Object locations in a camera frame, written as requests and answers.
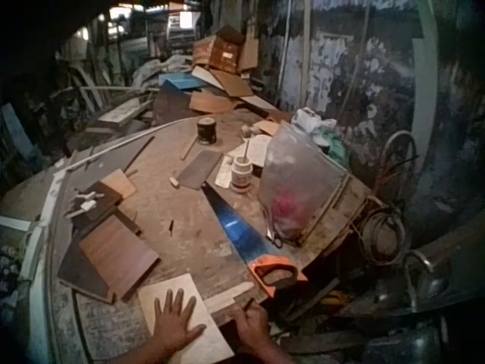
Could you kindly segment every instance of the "hand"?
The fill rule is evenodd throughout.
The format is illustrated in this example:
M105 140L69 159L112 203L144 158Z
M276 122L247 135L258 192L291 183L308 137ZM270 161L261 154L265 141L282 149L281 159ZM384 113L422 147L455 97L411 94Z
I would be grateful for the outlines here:
M197 302L195 297L190 297L184 310L182 310L182 289L178 290L175 301L172 302L172 299L173 294L169 290L163 312L160 300L158 298L155 300L155 328L151 342L163 353L162 356L165 359L192 343L205 330L205 325L197 325L192 330L187 330Z
M237 333L242 343L256 355L274 343L269 335L268 313L257 303L245 312L240 306L232 311Z

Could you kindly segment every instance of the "wooden workbench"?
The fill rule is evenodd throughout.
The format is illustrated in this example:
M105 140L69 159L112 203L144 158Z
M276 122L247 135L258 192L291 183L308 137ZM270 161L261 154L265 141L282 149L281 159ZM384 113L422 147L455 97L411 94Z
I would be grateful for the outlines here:
M175 190L170 176L177 176L203 149L229 152L243 141L239 136L243 124L254 124L261 118L246 110L215 115L217 143L213 146L194 145L186 161L180 153L196 132L197 118L187 119L153 133L153 141L137 157L129 171L138 170L130 179L136 193L123 201L120 209L127 215L136 212L136 223L143 230L144 241L156 251L161 261L151 270L141 285L153 284L189 272L203 299L224 292L245 281L254 281L255 288L236 298L243 303L249 297L266 298L256 284L246 264L238 256L224 234L201 190L185 187ZM71 162L87 156L80 152ZM218 166L208 181L213 186ZM62 201L58 201L58 219L52 222L52 314L62 361L103 360L119 355L143 343L149 336L138 297L132 295L127 302L117 300L113 305L85 297L61 284L56 278L58 266L70 242L71 226L67 219L59 218L66 211L74 195L73 187L83 168L73 171L66 182ZM246 195L216 187L229 204L265 234L264 219L257 200L258 179ZM174 220L173 236L168 230ZM316 254L301 249L284 248L283 253L293 255L297 265L306 266ZM227 322L227 310L213 314L220 325Z

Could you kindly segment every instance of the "wall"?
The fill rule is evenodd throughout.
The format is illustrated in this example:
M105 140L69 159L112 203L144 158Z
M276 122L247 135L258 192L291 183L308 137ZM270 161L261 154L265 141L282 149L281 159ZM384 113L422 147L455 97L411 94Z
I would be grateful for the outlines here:
M412 40L425 38L418 0L371 1L363 67L340 118L337 116L352 79L364 28L366 1L311 1L311 56L305 98L306 105L323 117L338 120L351 153L352 171L369 186L374 183L376 161L386 140L397 130L416 129L424 123L413 120L416 91ZM293 0L291 11L279 100L287 111L295 111L299 102L303 3ZM483 34L483 16L473 0L464 0L459 6L456 0L433 5L439 40L438 100L434 121L431 118L429 148L426 146L426 155L421 156L423 170L407 210L415 245L445 234L485 206L481 173L485 161L485 101L483 60L478 58L485 39L476 39L479 31ZM260 0L258 5L258 72L267 85L265 96L273 102L277 100L286 6L286 1L270 0Z

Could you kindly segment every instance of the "hand saw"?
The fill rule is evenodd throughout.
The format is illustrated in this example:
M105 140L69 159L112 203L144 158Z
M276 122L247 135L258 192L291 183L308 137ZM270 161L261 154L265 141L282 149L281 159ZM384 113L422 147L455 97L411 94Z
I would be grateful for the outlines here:
M282 256L272 245L265 243L263 236L240 217L209 183L205 182L202 185L202 191L227 237L270 297L274 297L277 288L287 287L297 281L307 281L290 259ZM291 277L266 282L265 278L274 271L288 271Z

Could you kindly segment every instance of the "clear plastic bag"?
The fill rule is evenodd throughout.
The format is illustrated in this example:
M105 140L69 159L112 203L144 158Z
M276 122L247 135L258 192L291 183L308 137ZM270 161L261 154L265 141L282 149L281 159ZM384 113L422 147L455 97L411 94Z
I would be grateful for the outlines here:
M296 240L345 173L304 131L282 123L268 146L258 191L273 231Z

